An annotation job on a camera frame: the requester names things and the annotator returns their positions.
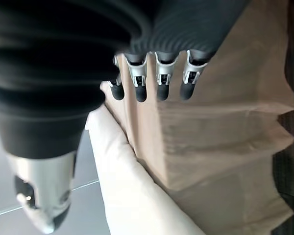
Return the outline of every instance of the brown paper bag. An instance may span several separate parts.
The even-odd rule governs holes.
[[[292,215],[271,172],[272,155],[293,141],[276,121],[294,109],[284,77],[286,12],[286,0],[252,1],[188,101],[179,97],[186,53],[165,102],[156,99],[152,55],[144,103],[136,101],[122,56],[124,100],[102,86],[140,163],[208,235],[270,234]]]

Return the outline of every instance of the white cloth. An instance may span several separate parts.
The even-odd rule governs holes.
[[[112,235],[205,235],[136,161],[104,106],[90,113],[86,129]]]

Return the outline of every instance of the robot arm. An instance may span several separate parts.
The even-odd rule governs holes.
[[[70,207],[76,150],[87,115],[110,81],[124,97],[113,58],[124,53],[144,102],[146,54],[155,52],[158,98],[169,94],[188,51],[181,98],[216,53],[248,0],[0,0],[0,136],[16,196],[34,225],[54,232]]]

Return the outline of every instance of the black rubber cover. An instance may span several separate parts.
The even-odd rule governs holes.
[[[69,205],[69,207],[66,208],[65,211],[63,211],[61,214],[59,214],[57,217],[55,217],[53,219],[53,222],[54,222],[54,230],[57,230],[60,227],[60,225],[62,224],[62,222],[64,221],[64,219],[67,217],[67,214],[68,214],[68,212],[70,210],[70,207],[71,206]]]
[[[138,102],[144,102],[147,99],[146,86],[135,87],[136,99]]]
[[[52,158],[75,151],[87,115],[28,120],[0,114],[3,147],[15,156],[30,159]]]
[[[114,99],[122,100],[124,98],[124,89],[122,83],[119,86],[114,85],[110,88]]]
[[[185,84],[182,82],[181,88],[180,88],[180,96],[182,100],[188,100],[189,98],[192,97],[193,92],[194,92],[195,85],[192,83],[187,83]]]
[[[169,85],[165,85],[165,84],[162,84],[162,85],[158,85],[158,90],[157,90],[157,98],[158,100],[166,100],[169,96]]]

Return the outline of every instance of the metal joint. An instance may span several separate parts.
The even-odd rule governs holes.
[[[147,57],[145,57],[144,62],[141,65],[131,64],[127,58],[126,61],[134,86],[144,87],[146,85],[147,77]]]
[[[159,61],[158,54],[155,52],[156,56],[156,78],[157,83],[159,86],[162,84],[166,84],[168,86],[170,84],[173,71],[174,71],[174,65],[177,61],[177,57],[174,59],[174,61],[170,64],[163,64]]]
[[[191,51],[187,50],[187,60],[186,60],[184,72],[183,72],[183,83],[184,84],[192,83],[194,85],[208,63],[205,63],[203,65],[198,65],[198,66],[193,65],[191,63],[190,58],[191,58]]]

